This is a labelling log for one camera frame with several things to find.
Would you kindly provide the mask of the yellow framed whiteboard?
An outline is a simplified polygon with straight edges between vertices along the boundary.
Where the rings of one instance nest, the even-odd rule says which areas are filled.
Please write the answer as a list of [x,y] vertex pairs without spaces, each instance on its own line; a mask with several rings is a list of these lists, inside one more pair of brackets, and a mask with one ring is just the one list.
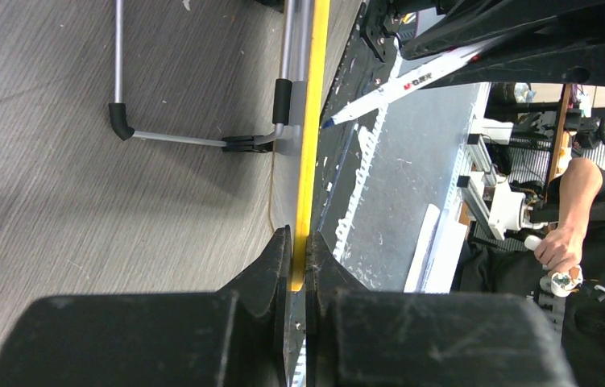
[[287,289],[305,282],[305,246],[311,230],[317,142],[324,98],[329,33],[328,1],[287,1],[279,76],[291,81],[289,121],[274,130],[268,219],[292,233]]

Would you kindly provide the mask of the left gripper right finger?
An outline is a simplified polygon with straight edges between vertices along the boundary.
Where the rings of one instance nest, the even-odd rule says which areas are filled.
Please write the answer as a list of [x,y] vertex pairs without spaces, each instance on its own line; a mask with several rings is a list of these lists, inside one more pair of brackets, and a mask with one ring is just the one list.
[[306,245],[310,386],[573,386],[541,310],[517,296],[367,289],[323,235]]

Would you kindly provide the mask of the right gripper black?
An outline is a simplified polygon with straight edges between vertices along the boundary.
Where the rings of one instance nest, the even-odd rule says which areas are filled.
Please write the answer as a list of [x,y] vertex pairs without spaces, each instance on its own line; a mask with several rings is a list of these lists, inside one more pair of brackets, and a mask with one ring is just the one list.
[[389,23],[436,8],[444,18],[405,42],[415,60],[499,38],[434,87],[478,82],[605,86],[605,1],[378,1],[370,15]]

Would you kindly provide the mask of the operator bare forearm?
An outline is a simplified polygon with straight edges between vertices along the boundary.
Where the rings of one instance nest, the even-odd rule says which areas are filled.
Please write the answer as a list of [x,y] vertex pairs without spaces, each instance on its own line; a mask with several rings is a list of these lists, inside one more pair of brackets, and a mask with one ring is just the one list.
[[602,187],[602,170],[593,161],[571,160],[561,175],[558,223],[549,234],[559,239],[584,238],[591,206]]

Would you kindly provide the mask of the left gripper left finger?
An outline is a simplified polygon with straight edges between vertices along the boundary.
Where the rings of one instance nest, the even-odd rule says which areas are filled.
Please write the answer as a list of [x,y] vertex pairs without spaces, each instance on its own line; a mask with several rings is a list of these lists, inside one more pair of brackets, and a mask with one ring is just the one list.
[[56,295],[0,349],[0,386],[285,386],[292,250],[276,230],[214,292]]

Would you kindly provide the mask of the white marker pen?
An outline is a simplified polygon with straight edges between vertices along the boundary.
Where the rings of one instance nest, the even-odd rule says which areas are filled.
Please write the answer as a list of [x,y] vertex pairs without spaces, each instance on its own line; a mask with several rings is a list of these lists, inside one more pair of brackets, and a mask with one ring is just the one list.
[[349,102],[338,113],[324,121],[321,128],[332,127],[358,119],[374,109],[390,104],[406,95],[425,88],[468,65],[476,56],[497,45],[499,38],[455,48],[432,59],[409,72],[386,82],[378,89]]

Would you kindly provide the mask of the operator bare hand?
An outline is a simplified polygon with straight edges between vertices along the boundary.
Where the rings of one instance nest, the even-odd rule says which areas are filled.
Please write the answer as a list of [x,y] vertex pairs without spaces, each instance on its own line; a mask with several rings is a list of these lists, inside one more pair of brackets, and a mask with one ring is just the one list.
[[539,243],[534,250],[534,255],[549,274],[568,273],[582,261],[585,236],[585,231],[572,227],[558,227]]

